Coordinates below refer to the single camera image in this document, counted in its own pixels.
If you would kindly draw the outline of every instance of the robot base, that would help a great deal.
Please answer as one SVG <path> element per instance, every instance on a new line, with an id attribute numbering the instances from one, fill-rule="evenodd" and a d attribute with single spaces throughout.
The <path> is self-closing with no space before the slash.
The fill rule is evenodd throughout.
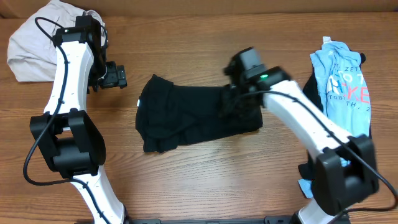
<path id="1" fill-rule="evenodd" d="M 78 222 L 75 224 L 94 224 L 93 222 Z M 161 221 L 159 219 L 128 220 L 124 224 L 301 224 L 297 215 L 269 216 L 265 218 L 243 218 L 230 220 L 176 220 Z M 334 224 L 351 224 L 348 215 L 343 215 Z"/>

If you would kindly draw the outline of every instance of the cardboard wall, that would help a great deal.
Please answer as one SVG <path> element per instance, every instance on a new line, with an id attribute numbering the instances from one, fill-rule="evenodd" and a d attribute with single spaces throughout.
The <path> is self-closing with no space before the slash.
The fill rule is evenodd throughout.
<path id="1" fill-rule="evenodd" d="M 49 0 L 0 0 L 6 18 L 28 18 Z M 179 16 L 276 12 L 376 12 L 398 0 L 63 0 L 102 16 Z"/>

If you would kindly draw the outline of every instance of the wood grain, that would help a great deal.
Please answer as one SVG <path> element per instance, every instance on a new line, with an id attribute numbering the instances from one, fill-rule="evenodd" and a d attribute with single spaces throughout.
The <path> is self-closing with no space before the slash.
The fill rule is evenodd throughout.
<path id="1" fill-rule="evenodd" d="M 49 0 L 0 0 L 5 18 L 28 18 Z M 209 16 L 250 13 L 392 12 L 398 0 L 63 0 L 102 16 Z"/>
<path id="2" fill-rule="evenodd" d="M 256 133 L 144 154 L 135 130 L 136 102 L 153 73 L 176 85 L 221 86 L 229 58 L 254 45 L 269 66 L 282 65 L 303 85 L 309 54 L 322 36 L 367 57 L 363 73 L 372 99 L 372 132 L 380 172 L 398 185 L 398 14 L 269 14 L 214 17 L 105 17 L 108 60 L 126 68 L 128 87 L 88 95 L 88 114 L 104 136 L 106 172 L 134 218 L 261 218 L 303 207 L 297 165 L 303 146 L 275 116 L 263 113 Z M 0 21 L 0 223 L 73 223 L 91 219 L 71 185 L 36 187 L 22 176 L 33 143 L 31 116 L 43 112 L 52 83 L 18 83 L 6 64 L 9 36 L 24 20 Z M 40 152 L 35 180 L 55 180 Z M 358 206 L 392 203 L 382 186 Z M 398 212 L 356 213 L 353 223 L 396 223 Z"/>

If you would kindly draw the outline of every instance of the black mount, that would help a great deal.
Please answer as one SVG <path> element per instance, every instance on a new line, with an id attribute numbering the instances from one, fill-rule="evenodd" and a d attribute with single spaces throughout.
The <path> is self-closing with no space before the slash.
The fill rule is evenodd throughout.
<path id="1" fill-rule="evenodd" d="M 343 215 L 335 224 L 350 224 L 349 216 Z M 78 222 L 75 224 L 93 224 L 93 222 Z M 265 218 L 242 218 L 230 220 L 165 220 L 146 219 L 128 220 L 123 224 L 302 224 L 295 213 L 293 216 L 267 216 Z"/>
<path id="2" fill-rule="evenodd" d="M 348 139 L 347 146 L 377 170 L 372 140 L 366 135 Z M 350 161 L 350 164 L 343 167 L 341 157 Z M 379 190 L 376 175 L 354 159 L 342 146 L 337 149 L 324 149 L 314 166 L 315 178 L 311 190 L 318 205 L 328 215 L 337 215 Z"/>
<path id="3" fill-rule="evenodd" d="M 220 116 L 229 114 L 247 114 L 262 106 L 262 94 L 239 99 L 245 93 L 270 90 L 270 87 L 290 76 L 280 67 L 267 69 L 261 62 L 257 51 L 250 47 L 232 57 L 229 65 L 224 68 L 224 74 L 229 76 L 231 83 L 224 86 L 221 92 Z"/>
<path id="4" fill-rule="evenodd" d="M 30 131 L 35 139 L 50 117 L 49 113 L 31 117 Z M 58 138 L 63 128 L 70 128 L 73 137 Z M 50 170 L 66 179 L 80 174 L 96 175 L 98 166 L 105 163 L 105 142 L 101 133 L 86 111 L 77 109 L 56 115 L 53 126 L 44 132 L 39 149 Z"/>
<path id="5" fill-rule="evenodd" d="M 115 62 L 106 61 L 106 47 L 101 47 L 101 24 L 91 15 L 77 16 L 74 27 L 57 29 L 54 37 L 54 45 L 63 42 L 79 41 L 88 43 L 94 55 L 94 64 L 88 77 L 88 86 L 92 86 L 95 92 L 98 87 L 111 88 L 127 86 L 126 71 L 123 65 L 116 66 Z"/>

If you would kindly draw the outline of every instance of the black cloth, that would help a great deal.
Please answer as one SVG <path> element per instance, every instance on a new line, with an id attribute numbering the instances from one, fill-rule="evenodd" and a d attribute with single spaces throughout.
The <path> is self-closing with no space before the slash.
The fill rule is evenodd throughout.
<path id="1" fill-rule="evenodd" d="M 165 152 L 178 145 L 225 138 L 262 127 L 260 107 L 244 116 L 220 118 L 222 90 L 223 87 L 175 86 L 153 75 L 139 97 L 136 116 L 144 152 Z"/>

